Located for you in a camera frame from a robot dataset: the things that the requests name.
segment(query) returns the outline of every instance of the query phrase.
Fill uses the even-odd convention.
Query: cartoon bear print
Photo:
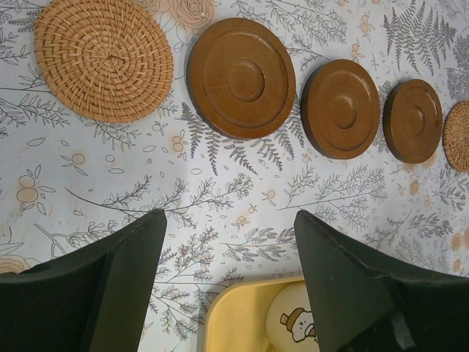
[[[287,330],[292,333],[293,341],[296,343],[307,337],[313,337],[314,341],[317,341],[313,315],[304,308],[295,309],[289,316],[285,313],[282,314],[280,324],[285,325]]]

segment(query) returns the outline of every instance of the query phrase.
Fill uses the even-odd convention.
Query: floral tablecloth
[[[169,39],[174,82],[157,111],[120,125],[78,116],[45,85],[33,25],[48,1],[0,0],[0,272],[69,253],[163,208],[168,229],[140,351],[196,351],[223,289],[300,274],[299,209],[406,262],[469,274],[469,177],[448,166],[441,146],[422,164],[403,164],[380,128],[359,158],[330,160],[306,139],[298,99],[278,131],[238,141],[201,121],[185,85],[200,33],[238,16],[281,38],[298,95],[313,70],[345,58],[369,71],[382,105],[398,82],[422,78],[446,115],[468,97],[469,1],[138,2]]]

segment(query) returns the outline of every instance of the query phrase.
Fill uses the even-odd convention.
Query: yellow bowl
[[[233,285],[214,300],[207,315],[204,352],[276,352],[265,333],[273,299],[302,276]]]

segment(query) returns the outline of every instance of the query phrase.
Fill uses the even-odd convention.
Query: botanical pattern
[[[369,72],[381,110],[411,78],[435,88],[445,114],[467,100],[467,0],[136,1],[166,33],[174,81],[154,113],[121,124],[77,115],[45,84],[32,32],[49,0],[0,0],[0,273],[163,209],[168,227],[140,351],[177,352],[197,349],[211,303],[230,285],[301,275],[300,209],[400,260],[469,275],[469,177],[441,146],[422,164],[404,164],[380,124],[364,154],[331,160],[311,146],[300,118],[306,79],[340,58]],[[286,122],[250,141],[209,128],[185,86],[199,35],[235,16],[280,38],[297,82]]]

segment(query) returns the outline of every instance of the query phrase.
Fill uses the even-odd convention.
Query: wooden coaster
[[[320,67],[303,90],[301,119],[309,141],[323,155],[359,156],[380,124],[380,99],[372,78],[350,60]]]
[[[45,82],[85,117],[137,120],[153,112],[171,88],[168,41],[134,0],[53,0],[34,31]]]
[[[191,52],[186,76],[199,115],[238,139],[274,132],[295,100],[295,71],[287,50],[267,28],[244,18],[207,29]]]
[[[421,79],[397,85],[384,107],[383,129],[396,158],[407,164],[423,163],[436,151],[443,129],[437,93]]]
[[[456,104],[449,112],[443,129],[443,148],[450,165],[457,171],[469,171],[469,101]]]

